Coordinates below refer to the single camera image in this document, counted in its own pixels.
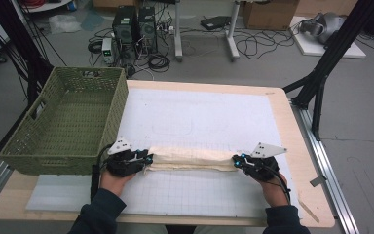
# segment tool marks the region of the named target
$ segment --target person's left hand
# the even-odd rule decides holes
[[[134,176],[135,174],[125,177],[117,177],[108,172],[108,170],[105,170],[105,172],[103,172],[101,175],[101,182],[99,187],[107,189],[117,196],[121,196],[124,185],[126,185],[126,183]]]

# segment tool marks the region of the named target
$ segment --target cardboard box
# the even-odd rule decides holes
[[[268,4],[246,3],[243,20],[248,29],[287,30],[299,0],[272,0]]]
[[[314,17],[318,13],[333,12],[348,16],[357,0],[300,0],[296,16]]]
[[[118,6],[138,6],[138,0],[93,0],[93,5],[102,9],[117,9]]]

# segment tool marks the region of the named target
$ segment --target white bracket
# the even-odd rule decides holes
[[[252,158],[269,158],[278,154],[285,153],[286,148],[278,147],[271,144],[259,143],[250,154]]]
[[[108,155],[120,153],[126,150],[131,149],[130,143],[124,139],[122,136],[118,137],[115,143],[108,150]]]

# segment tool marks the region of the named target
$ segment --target computer tower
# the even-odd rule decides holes
[[[155,54],[157,48],[156,18],[154,7],[142,7],[139,9],[138,22],[144,53]]]
[[[140,35],[135,6],[119,6],[112,29],[118,45],[136,43]]]

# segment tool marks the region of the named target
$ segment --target hand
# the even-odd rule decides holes
[[[126,183],[134,176],[135,174],[126,177],[117,177],[108,172],[108,170],[105,170],[101,175],[101,183],[99,187],[109,190],[119,197],[123,192],[124,185],[126,185]]]
[[[280,173],[280,177],[284,180],[284,182],[287,184],[287,180]],[[263,195],[266,199],[266,202],[269,203],[271,207],[280,207],[280,206],[287,206],[288,201],[286,198],[286,195],[283,192],[283,189],[281,188],[281,182],[276,178],[272,178],[266,182],[256,180],[260,183],[260,185],[263,188]]]

